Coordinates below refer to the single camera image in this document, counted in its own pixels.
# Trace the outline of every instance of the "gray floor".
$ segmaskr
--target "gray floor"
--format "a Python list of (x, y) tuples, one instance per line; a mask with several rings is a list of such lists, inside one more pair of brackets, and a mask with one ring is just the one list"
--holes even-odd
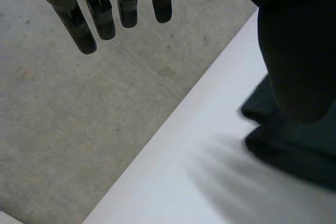
[(0, 1), (6, 213), (80, 224), (255, 9), (249, 0), (173, 4), (162, 25), (140, 0), (134, 29), (114, 8), (116, 38), (97, 39), (86, 56), (46, 1)]

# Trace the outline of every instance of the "dark cloth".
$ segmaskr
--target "dark cloth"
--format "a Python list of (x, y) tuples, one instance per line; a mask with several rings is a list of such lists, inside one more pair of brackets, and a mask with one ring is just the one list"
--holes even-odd
[(260, 160), (299, 179), (336, 190), (336, 102), (322, 120), (301, 123), (279, 109), (267, 76), (242, 106), (260, 126), (246, 137)]
[(301, 122), (320, 120), (336, 97), (336, 0), (252, 0), (276, 103)]

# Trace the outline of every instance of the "white surface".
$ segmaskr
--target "white surface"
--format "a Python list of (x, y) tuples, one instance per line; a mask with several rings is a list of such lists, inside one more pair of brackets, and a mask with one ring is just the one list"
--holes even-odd
[(22, 224), (18, 220), (13, 217), (5, 214), (4, 212), (0, 212), (0, 224)]
[(335, 197), (254, 160), (237, 109), (266, 74), (254, 14), (84, 224), (335, 223)]

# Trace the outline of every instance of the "black fabric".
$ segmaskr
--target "black fabric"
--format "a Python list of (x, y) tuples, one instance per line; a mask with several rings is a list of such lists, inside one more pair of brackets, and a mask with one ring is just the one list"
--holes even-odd
[(320, 120), (336, 97), (336, 0), (252, 0), (277, 104), (301, 122)]
[(275, 103), (267, 76), (242, 106), (242, 113), (260, 126), (246, 137), (259, 159), (299, 179), (336, 190), (336, 103), (322, 120), (301, 123)]

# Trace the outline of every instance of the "white board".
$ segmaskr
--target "white board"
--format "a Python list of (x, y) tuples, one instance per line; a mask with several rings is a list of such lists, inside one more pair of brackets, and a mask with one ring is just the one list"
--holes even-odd
[(243, 148), (265, 74), (254, 14), (83, 224), (335, 224), (335, 195)]

